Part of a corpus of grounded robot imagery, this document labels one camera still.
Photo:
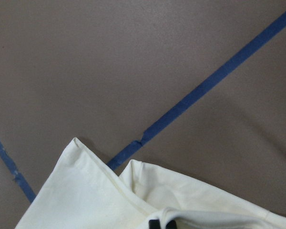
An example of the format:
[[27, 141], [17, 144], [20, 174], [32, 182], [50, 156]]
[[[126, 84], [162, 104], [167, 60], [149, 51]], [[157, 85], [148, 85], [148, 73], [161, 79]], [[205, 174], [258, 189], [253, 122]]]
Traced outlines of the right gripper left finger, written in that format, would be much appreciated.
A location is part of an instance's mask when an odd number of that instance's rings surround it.
[[159, 219], [151, 219], [148, 222], [149, 229], [160, 229], [160, 220]]

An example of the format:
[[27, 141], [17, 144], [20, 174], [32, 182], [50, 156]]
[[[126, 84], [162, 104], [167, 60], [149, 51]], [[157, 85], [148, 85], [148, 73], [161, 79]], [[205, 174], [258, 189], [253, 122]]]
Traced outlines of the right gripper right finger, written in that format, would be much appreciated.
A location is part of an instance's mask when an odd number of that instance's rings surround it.
[[169, 221], [169, 222], [166, 224], [165, 228], [166, 228], [166, 229], [177, 229], [176, 221], [175, 221], [175, 220]]

